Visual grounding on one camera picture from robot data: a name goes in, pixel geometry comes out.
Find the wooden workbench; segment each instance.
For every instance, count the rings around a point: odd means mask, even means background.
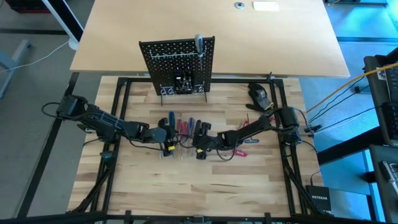
[[[95,104],[102,110],[111,111],[117,79],[101,79]],[[304,109],[298,80],[284,81],[288,105]],[[246,84],[213,83],[208,103],[204,95],[169,96],[160,106],[160,97],[155,94],[152,83],[133,83],[125,120],[155,127],[159,119],[173,110],[177,119],[194,117],[211,123],[210,135],[214,136],[215,132],[236,129],[246,114],[251,121],[256,120],[259,113],[245,107],[250,102]],[[302,123],[301,115],[297,116]],[[95,138],[95,134],[88,134],[86,140]],[[181,159],[181,149],[177,149],[174,158],[160,159],[159,152],[132,147],[122,138],[109,213],[124,214],[125,210],[132,210],[135,215],[261,217],[264,212],[271,212],[273,217],[288,217],[277,134],[268,131],[254,138],[260,139],[260,143],[239,147],[249,154],[247,157],[236,156],[229,162],[222,162],[214,151],[205,161],[196,160],[189,153]],[[103,143],[98,141],[83,148],[68,209],[77,207],[94,186],[102,149]],[[303,182],[309,184],[311,174],[319,171],[316,153],[309,145],[301,144],[297,154]],[[317,185],[322,184],[320,174],[314,175],[313,180]],[[293,192],[299,212],[295,187]]]
[[[96,0],[71,65],[78,72],[146,72],[139,41],[215,36],[213,73],[349,77],[320,0]]]

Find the floor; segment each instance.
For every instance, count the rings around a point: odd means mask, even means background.
[[[68,1],[83,26],[93,2],[94,0]],[[391,12],[384,7],[335,4],[326,6],[326,9],[336,36],[398,37]],[[10,10],[7,4],[0,9],[0,28],[61,29],[49,14],[22,15]],[[56,35],[0,34],[0,49],[12,54],[22,39],[29,39],[33,46],[24,63],[31,63],[47,55],[68,40],[66,36]],[[386,54],[395,48],[396,44],[342,42],[340,47],[351,76],[355,77],[363,72],[364,56]],[[32,169],[52,121],[40,112],[40,107],[46,102],[59,101],[61,98],[70,78],[69,66],[74,53],[68,47],[63,47],[46,60],[19,69],[9,85],[5,98],[0,100],[0,218],[15,215],[15,209],[32,175]],[[101,76],[101,73],[81,73],[74,94],[94,101]],[[306,107],[310,108],[344,82],[344,79],[301,78]],[[360,84],[366,86],[367,81],[364,79]],[[370,95],[355,95],[313,123],[327,126],[370,107]],[[315,110],[310,113],[310,117],[316,112]],[[319,151],[324,150],[376,124],[375,113],[367,112],[349,124],[317,134],[315,146]],[[29,215],[65,211],[84,138],[85,135],[74,123],[65,122],[62,125]],[[358,177],[366,170],[362,153],[327,164],[321,170],[327,187],[360,194],[368,194],[370,191],[369,185]],[[367,209],[363,203],[353,203],[351,210],[344,216],[368,218]]]

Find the pegboard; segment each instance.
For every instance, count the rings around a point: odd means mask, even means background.
[[[191,70],[194,85],[203,85],[205,92],[210,91],[214,36],[203,38],[202,70],[195,39],[139,42],[139,46],[157,95],[161,95],[162,87],[174,86],[174,73],[178,70]]]

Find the white paper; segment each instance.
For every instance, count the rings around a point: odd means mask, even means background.
[[[253,2],[253,7],[257,11],[279,11],[277,2]]]

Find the screwdriver handle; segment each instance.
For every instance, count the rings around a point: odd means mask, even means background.
[[[203,56],[203,37],[200,34],[195,36],[195,45],[198,50],[198,57]]]

